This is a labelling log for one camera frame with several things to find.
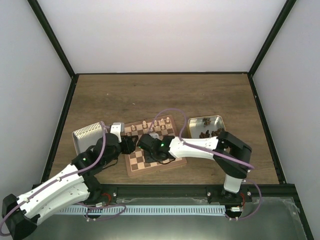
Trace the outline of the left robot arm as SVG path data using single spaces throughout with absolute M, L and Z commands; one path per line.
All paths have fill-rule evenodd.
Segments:
M 105 133 L 54 177 L 20 196 L 6 196 L 0 224 L 7 226 L 7 235 L 22 240 L 59 210 L 77 203 L 97 202 L 102 196 L 102 185 L 95 175 L 120 154 L 133 153 L 137 141 L 136 135 Z

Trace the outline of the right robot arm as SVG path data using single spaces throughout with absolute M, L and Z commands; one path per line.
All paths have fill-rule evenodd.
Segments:
M 209 138 L 167 135 L 158 139 L 145 133 L 137 146 L 148 157 L 161 163 L 179 158 L 214 160 L 225 173 L 222 195 L 229 202 L 240 196 L 243 180 L 247 178 L 248 171 L 254 169 L 250 164 L 252 148 L 227 131 Z

